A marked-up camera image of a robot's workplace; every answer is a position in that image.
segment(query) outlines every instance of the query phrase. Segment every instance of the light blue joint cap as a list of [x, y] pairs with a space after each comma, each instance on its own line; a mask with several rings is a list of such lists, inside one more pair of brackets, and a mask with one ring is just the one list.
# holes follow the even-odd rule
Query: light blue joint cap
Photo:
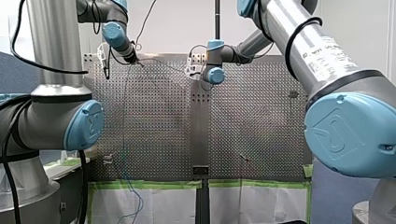
[[86, 102], [71, 119], [64, 134], [64, 149], [82, 150], [92, 147], [104, 126], [102, 105], [95, 100]]
[[305, 117], [305, 138], [315, 156], [343, 175], [396, 176], [396, 109], [354, 92], [322, 97]]
[[126, 40], [125, 31], [114, 22], [107, 22], [103, 27], [103, 38], [112, 48], [119, 48]]
[[224, 76], [225, 71], [222, 68], [219, 67], [214, 67], [209, 70], [207, 74], [207, 79], [210, 84], [212, 85], [219, 85], [224, 81]]
[[4, 101], [10, 100], [12, 98], [15, 98], [17, 96], [22, 96], [27, 93], [7, 93], [7, 94], [0, 94], [0, 104], [3, 103]]
[[207, 42], [207, 50], [215, 50], [224, 47], [224, 40], [213, 39]]
[[126, 0], [114, 0], [116, 3], [122, 5], [126, 10], [128, 10], [128, 5], [126, 3]]
[[237, 9], [239, 16], [249, 17], [255, 3], [256, 0], [238, 0]]

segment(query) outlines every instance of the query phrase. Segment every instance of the metal pole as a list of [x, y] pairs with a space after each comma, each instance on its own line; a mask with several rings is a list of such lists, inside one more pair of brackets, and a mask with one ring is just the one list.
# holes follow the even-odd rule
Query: metal pole
[[[81, 71], [76, 1], [28, 0], [35, 61], [49, 67]], [[74, 96], [91, 92], [83, 75], [38, 70], [40, 84], [33, 96]]]
[[220, 0], [215, 0], [216, 39], [220, 39]]

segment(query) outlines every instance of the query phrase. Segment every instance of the blue wire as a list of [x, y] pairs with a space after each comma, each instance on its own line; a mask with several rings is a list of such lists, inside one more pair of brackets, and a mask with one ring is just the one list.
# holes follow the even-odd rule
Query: blue wire
[[[128, 76], [125, 80], [125, 86], [124, 86], [124, 99], [123, 99], [123, 116], [122, 116], [122, 129], [123, 129], [123, 136], [122, 136], [122, 151], [125, 151], [125, 94], [126, 94], [126, 87], [127, 87], [127, 83], [128, 83], [128, 79], [129, 79], [129, 72], [131, 71], [132, 66], [129, 67], [128, 70]], [[118, 224], [120, 224], [122, 222], [123, 219], [127, 218], [127, 217], [133, 217], [133, 221], [132, 224], [134, 224], [136, 222], [137, 219], [137, 215], [143, 210], [145, 204], [143, 201], [143, 198], [140, 196], [140, 194], [134, 189], [134, 186], [131, 183], [130, 177], [124, 172], [124, 179], [128, 182], [128, 188], [130, 192], [133, 192], [138, 198], [139, 198], [139, 204], [137, 205], [137, 210], [129, 215], [125, 215], [120, 217]]]

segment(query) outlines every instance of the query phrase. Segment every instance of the black cable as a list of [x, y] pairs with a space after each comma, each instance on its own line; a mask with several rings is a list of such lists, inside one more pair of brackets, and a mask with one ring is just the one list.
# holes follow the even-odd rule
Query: black cable
[[111, 53], [111, 56], [113, 56], [113, 59], [116, 60], [117, 63], [119, 63], [119, 64], [121, 64], [121, 65], [131, 65], [130, 63], [123, 63], [123, 62], [120, 62], [120, 61], [117, 59], [117, 57], [114, 56], [114, 53], [113, 53], [113, 50], [111, 49], [111, 47], [110, 47], [110, 53]]
[[[96, 16], [95, 16], [95, 10], [94, 10], [94, 8], [96, 8], [96, 12], [98, 13], [98, 19], [96, 18]], [[99, 9], [99, 6], [96, 4], [96, 0], [92, 0], [92, 7], [91, 7], [91, 14], [92, 14], [92, 16], [93, 16], [93, 20], [94, 20], [94, 22], [93, 22], [93, 32], [96, 34], [96, 35], [99, 35], [99, 33], [100, 33], [100, 27], [101, 27], [101, 17], [100, 17], [100, 9]], [[96, 30], [96, 26], [95, 26], [95, 23], [96, 22], [99, 22], [99, 26], [98, 26], [98, 29]]]
[[87, 216], [88, 210], [88, 169], [84, 150], [80, 150], [78, 154], [81, 160], [82, 170], [82, 206], [81, 213], [79, 214], [79, 224], [84, 224], [85, 216]]
[[156, 2], [157, 2], [157, 0], [152, 1], [151, 7], [148, 10], [148, 14], [147, 14], [145, 20], [143, 21], [142, 29], [140, 30], [140, 33], [139, 33], [139, 35], [136, 38], [136, 46], [140, 46], [140, 49], [137, 49], [137, 50], [141, 50], [142, 49], [142, 45], [139, 44], [139, 38], [143, 34], [143, 31], [145, 30], [146, 22], [148, 21], [149, 15], [151, 14], [151, 11], [154, 8], [154, 5], [155, 5]]
[[170, 69], [173, 69], [173, 70], [175, 70], [175, 71], [178, 71], [178, 72], [181, 72], [181, 73], [184, 74], [184, 71], [183, 71], [183, 70], [179, 70], [179, 69], [177, 69], [177, 68], [175, 68], [175, 67], [172, 67], [172, 66], [170, 66], [170, 65], [168, 65], [168, 64], [166, 64], [166, 63], [164, 63], [163, 61], [158, 60], [158, 59], [155, 59], [155, 58], [139, 59], [139, 62], [140, 62], [140, 61], [155, 61], [155, 62], [157, 62], [157, 63], [161, 63], [161, 64], [165, 65], [166, 67], [168, 67], [168, 68], [170, 68]]
[[123, 11], [123, 13], [124, 13], [124, 15], [126, 17], [126, 20], [129, 21], [128, 10], [125, 7], [123, 7], [120, 3], [118, 3], [118, 2], [116, 2], [114, 0], [111, 0], [111, 2], [116, 4]]
[[291, 74], [292, 77], [294, 77], [296, 80], [297, 76], [295, 75], [293, 68], [291, 67], [290, 63], [290, 54], [291, 54], [291, 47], [293, 46], [294, 39], [297, 37], [297, 35], [307, 26], [310, 24], [319, 24], [323, 25], [323, 20], [319, 17], [311, 17], [307, 21], [301, 23], [297, 28], [294, 30], [293, 34], [290, 36], [288, 44], [286, 45], [286, 50], [285, 50], [285, 62], [286, 66], [288, 67], [288, 70]]
[[17, 186], [15, 184], [14, 177], [11, 173], [11, 169], [9, 168], [8, 164], [8, 158], [7, 158], [7, 147], [8, 147], [8, 142], [12, 134], [12, 130], [14, 129], [15, 125], [18, 125], [18, 119], [22, 113], [22, 111], [30, 105], [32, 101], [29, 99], [27, 100], [23, 105], [20, 105], [18, 107], [18, 111], [14, 114], [12, 117], [12, 120], [8, 126], [8, 131], [6, 134], [6, 137], [3, 142], [3, 148], [2, 148], [2, 158], [3, 158], [3, 165], [4, 169], [6, 171], [6, 176], [9, 182], [9, 187], [11, 188], [11, 194], [12, 194], [12, 201], [14, 203], [14, 216], [15, 216], [15, 223], [16, 224], [21, 224], [21, 212], [20, 212], [20, 205], [19, 205], [19, 199], [18, 199], [18, 192], [17, 192]]
[[273, 43], [271, 44], [271, 47], [270, 47], [267, 51], [265, 51], [264, 54], [262, 54], [262, 55], [256, 55], [256, 56], [254, 56], [253, 59], [259, 59], [259, 58], [262, 58], [262, 57], [264, 57], [265, 55], [267, 55], [267, 53], [269, 53], [270, 50], [274, 47], [274, 44], [275, 44], [275, 42], [273, 42]]
[[269, 41], [274, 42], [273, 38], [271, 38], [271, 36], [269, 36], [264, 29], [264, 25], [262, 24], [262, 0], [258, 0], [257, 2], [257, 12], [259, 14], [259, 25], [260, 25], [260, 29], [262, 30], [262, 34], [265, 36], [265, 38], [267, 38]]
[[204, 48], [204, 49], [207, 49], [207, 46], [205, 46], [205, 45], [195, 45], [195, 46], [192, 47], [192, 49], [190, 50], [189, 57], [192, 56], [192, 52], [193, 52], [196, 48]]
[[48, 71], [51, 71], [51, 72], [55, 72], [55, 73], [64, 73], [64, 74], [77, 74], [77, 75], [88, 74], [88, 71], [78, 71], [78, 72], [75, 72], [75, 71], [65, 71], [65, 70], [60, 70], [60, 69], [56, 69], [56, 68], [51, 68], [51, 67], [48, 67], [48, 66], [46, 66], [46, 65], [39, 64], [39, 63], [30, 61], [30, 60], [24, 59], [21, 55], [19, 55], [19, 54], [17, 53], [17, 51], [15, 50], [15, 44], [16, 44], [16, 42], [17, 42], [18, 34], [20, 33], [20, 29], [21, 29], [22, 10], [23, 10], [23, 4], [24, 4], [24, 2], [25, 2], [25, 0], [21, 0], [21, 1], [20, 1], [20, 6], [19, 6], [19, 9], [18, 9], [18, 22], [17, 22], [17, 28], [15, 29], [14, 36], [12, 36], [12, 38], [11, 38], [11, 52], [12, 52], [12, 54], [13, 54], [17, 59], [23, 61], [24, 63], [28, 63], [28, 64], [30, 64], [30, 65], [32, 65], [32, 66], [34, 66], [34, 67], [38, 67], [38, 68], [41, 68], [41, 69], [44, 69], [44, 70], [48, 70]]

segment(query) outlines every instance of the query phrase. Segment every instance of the perforated metal panel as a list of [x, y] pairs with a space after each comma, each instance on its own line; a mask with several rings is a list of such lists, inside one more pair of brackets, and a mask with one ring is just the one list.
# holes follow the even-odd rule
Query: perforated metal panel
[[[186, 55], [155, 59], [183, 70]], [[208, 162], [211, 178], [304, 180], [303, 164], [311, 159], [304, 147], [306, 97], [283, 57], [226, 64], [225, 83], [205, 95], [180, 71], [156, 61], [143, 64], [113, 63], [106, 80], [99, 62], [92, 62], [89, 84], [106, 112], [93, 180], [192, 179], [192, 166], [200, 161]], [[193, 134], [194, 125], [208, 133]]]
[[[184, 69], [185, 57], [166, 61]], [[93, 96], [105, 109], [93, 179], [191, 179], [190, 81], [165, 64], [142, 64], [112, 62], [106, 80], [99, 62], [93, 62]]]
[[283, 59], [226, 65], [213, 89], [209, 163], [212, 178], [304, 179], [306, 96]]

